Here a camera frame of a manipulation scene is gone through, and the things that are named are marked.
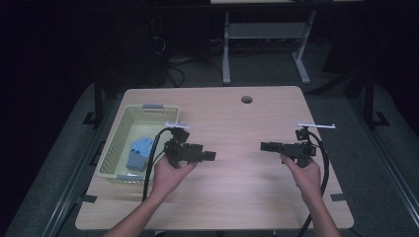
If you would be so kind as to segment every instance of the black tape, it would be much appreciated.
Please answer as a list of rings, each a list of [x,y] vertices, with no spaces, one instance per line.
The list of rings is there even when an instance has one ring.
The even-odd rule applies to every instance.
[[[88,195],[86,195],[86,196],[83,196],[82,197],[81,201],[95,203],[95,201],[96,201],[97,198],[98,197],[96,197],[96,196],[88,196]]]
[[[342,201],[345,200],[347,203],[354,203],[355,200],[351,196],[345,196],[344,194],[330,195],[333,201]]]
[[[330,195],[330,197],[332,198],[333,201],[346,200],[346,196],[344,194]]]

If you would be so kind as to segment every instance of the hand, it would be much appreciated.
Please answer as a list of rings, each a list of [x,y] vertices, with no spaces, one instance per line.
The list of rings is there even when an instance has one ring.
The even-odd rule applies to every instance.
[[[179,165],[179,168],[175,169],[169,164],[167,155],[164,155],[154,166],[153,189],[150,196],[165,199],[197,165],[198,162],[188,163],[184,167]]]
[[[300,168],[290,157],[284,154],[280,154],[280,157],[293,174],[293,178],[301,190],[301,197],[305,204],[309,205],[313,201],[321,198],[321,174],[318,164],[310,158],[308,165]]]

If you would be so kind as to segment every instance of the blue object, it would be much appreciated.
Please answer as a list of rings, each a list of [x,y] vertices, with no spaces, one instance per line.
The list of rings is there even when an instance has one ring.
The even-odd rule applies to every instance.
[[[148,137],[141,137],[131,144],[126,168],[134,171],[142,171],[145,167],[145,160],[150,157],[153,140]]]

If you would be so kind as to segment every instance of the wrist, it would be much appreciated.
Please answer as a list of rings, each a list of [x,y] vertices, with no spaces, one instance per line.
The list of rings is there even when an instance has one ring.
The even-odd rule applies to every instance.
[[[325,205],[321,195],[305,197],[303,200],[310,211]]]
[[[160,194],[158,192],[151,191],[150,195],[147,197],[146,200],[152,201],[153,204],[160,205],[163,203],[164,199],[166,199],[167,196]]]

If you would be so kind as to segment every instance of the forearm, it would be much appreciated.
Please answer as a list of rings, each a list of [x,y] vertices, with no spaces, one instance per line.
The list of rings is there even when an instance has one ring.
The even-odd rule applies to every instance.
[[[105,236],[135,236],[137,237],[151,216],[163,202],[163,197],[148,197],[136,207],[126,218],[115,225]]]
[[[314,197],[307,202],[313,221],[314,234],[319,237],[341,236],[335,222],[324,204],[322,197]]]

